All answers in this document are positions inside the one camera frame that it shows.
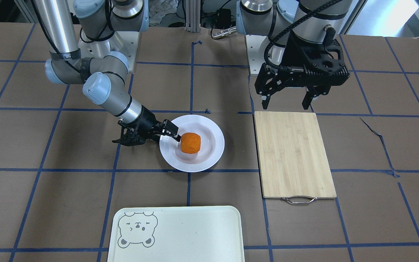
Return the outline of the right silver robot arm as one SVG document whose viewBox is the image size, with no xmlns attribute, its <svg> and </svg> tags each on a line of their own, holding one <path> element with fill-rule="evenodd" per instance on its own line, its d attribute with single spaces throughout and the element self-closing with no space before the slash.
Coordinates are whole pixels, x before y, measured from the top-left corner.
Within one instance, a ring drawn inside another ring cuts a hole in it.
<svg viewBox="0 0 419 262">
<path fill-rule="evenodd" d="M 76 33 L 66 0 L 33 0 L 40 27 L 51 46 L 45 62 L 47 78 L 58 84 L 82 84 L 83 94 L 118 118 L 123 146 L 159 141 L 160 136 L 181 140 L 178 127 L 155 115 L 126 90 L 132 68 L 119 32 L 143 32 L 149 27 L 147 0 L 75 0 L 81 29 Z"/>
</svg>

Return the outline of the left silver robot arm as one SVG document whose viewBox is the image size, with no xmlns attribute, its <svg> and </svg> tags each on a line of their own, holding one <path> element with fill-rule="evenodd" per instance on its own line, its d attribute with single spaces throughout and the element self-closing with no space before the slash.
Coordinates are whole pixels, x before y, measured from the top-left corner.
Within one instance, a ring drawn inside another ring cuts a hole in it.
<svg viewBox="0 0 419 262">
<path fill-rule="evenodd" d="M 261 47 L 261 67 L 255 90 L 267 109 L 271 97 L 284 88 L 306 88 L 302 107 L 343 85 L 350 73 L 336 31 L 350 0 L 239 0 L 237 32 L 267 38 Z"/>
</svg>

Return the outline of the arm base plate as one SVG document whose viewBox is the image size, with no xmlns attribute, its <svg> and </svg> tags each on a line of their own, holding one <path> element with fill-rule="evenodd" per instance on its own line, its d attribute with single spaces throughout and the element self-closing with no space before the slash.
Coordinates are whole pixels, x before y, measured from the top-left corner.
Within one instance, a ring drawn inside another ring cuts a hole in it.
<svg viewBox="0 0 419 262">
<path fill-rule="evenodd" d="M 90 39 L 81 32 L 78 45 L 83 57 L 103 58 L 110 51 L 121 52 L 128 60 L 128 72 L 134 73 L 140 36 L 139 32 L 116 31 L 108 40 L 85 43 L 83 40 Z"/>
<path fill-rule="evenodd" d="M 265 62 L 263 53 L 268 43 L 267 36 L 246 35 L 247 57 L 251 76 L 258 76 L 261 65 Z M 284 47 L 273 46 L 269 51 L 270 61 L 274 64 L 281 63 L 284 50 Z"/>
</svg>

